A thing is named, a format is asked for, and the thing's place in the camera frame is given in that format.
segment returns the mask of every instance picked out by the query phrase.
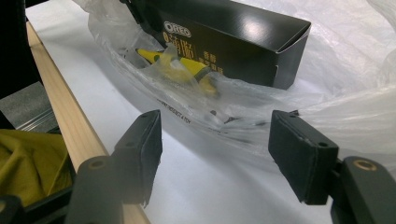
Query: yellow cloth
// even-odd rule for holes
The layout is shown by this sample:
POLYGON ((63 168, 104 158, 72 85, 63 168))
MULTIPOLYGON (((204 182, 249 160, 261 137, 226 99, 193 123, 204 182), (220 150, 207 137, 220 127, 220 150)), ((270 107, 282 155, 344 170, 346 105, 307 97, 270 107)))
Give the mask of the yellow cloth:
POLYGON ((70 186, 67 158, 60 134, 0 129, 0 195, 27 206, 70 186))

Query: plastic bag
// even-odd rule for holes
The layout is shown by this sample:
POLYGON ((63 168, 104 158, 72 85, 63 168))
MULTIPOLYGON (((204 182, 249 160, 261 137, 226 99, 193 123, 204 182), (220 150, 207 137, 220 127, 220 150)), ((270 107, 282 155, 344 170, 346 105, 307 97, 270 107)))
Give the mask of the plastic bag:
MULTIPOLYGON (((391 100, 396 80, 392 1, 237 1, 311 21, 312 29, 295 83, 287 91, 212 72, 208 76, 218 97, 207 96, 193 78, 184 82, 166 78, 164 74, 191 77, 182 64, 147 66, 135 49, 163 47, 141 30, 119 0, 74 1, 90 13, 90 31, 114 66, 192 128, 271 158, 267 144, 272 111, 298 110, 340 144, 341 155, 366 153, 390 170, 396 167, 396 140, 391 137, 396 130, 391 100), (373 142, 361 144, 360 138, 373 142)), ((160 61, 175 55, 176 48, 170 45, 160 61)))

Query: yellow tool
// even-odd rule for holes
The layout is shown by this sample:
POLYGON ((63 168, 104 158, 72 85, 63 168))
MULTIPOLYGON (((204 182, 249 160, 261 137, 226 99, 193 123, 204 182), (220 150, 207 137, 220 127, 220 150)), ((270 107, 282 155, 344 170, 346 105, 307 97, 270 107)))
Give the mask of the yellow tool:
MULTIPOLYGON (((161 51, 150 51, 146 49, 137 49, 136 52, 151 64, 156 63, 163 55, 163 52, 161 51)), ((205 93, 209 95, 217 94, 217 90, 212 85, 210 77, 207 76, 207 74, 212 71, 209 66, 205 65, 204 63, 199 63, 183 57, 179 57, 177 59, 192 74, 193 78, 195 78, 195 80, 198 82, 199 86, 205 91, 205 93)), ((166 62, 163 63, 169 66, 171 61, 173 60, 174 59, 168 59, 166 60, 166 62)), ((191 77, 186 76, 186 74, 172 73, 165 75, 176 82, 188 82, 191 80, 191 77)))

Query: black clamp pad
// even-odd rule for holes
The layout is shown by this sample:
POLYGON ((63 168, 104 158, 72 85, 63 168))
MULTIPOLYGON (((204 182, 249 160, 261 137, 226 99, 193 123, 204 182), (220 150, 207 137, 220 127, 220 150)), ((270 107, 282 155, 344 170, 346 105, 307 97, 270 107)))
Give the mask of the black clamp pad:
POLYGON ((111 155, 125 203, 149 203, 162 153, 161 112, 153 110, 134 121, 111 155))
POLYGON ((300 202, 325 204, 338 146, 303 119, 274 110, 268 149, 300 202))

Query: clamp jaw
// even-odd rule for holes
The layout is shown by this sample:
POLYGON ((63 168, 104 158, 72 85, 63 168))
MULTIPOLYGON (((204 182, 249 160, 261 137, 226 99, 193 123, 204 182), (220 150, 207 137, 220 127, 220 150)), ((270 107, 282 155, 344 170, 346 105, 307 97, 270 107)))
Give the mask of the clamp jaw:
POLYGON ((268 149, 300 202, 333 198, 333 223, 396 223, 396 182, 386 168, 362 157, 340 161, 338 146, 296 114, 273 112, 268 149))

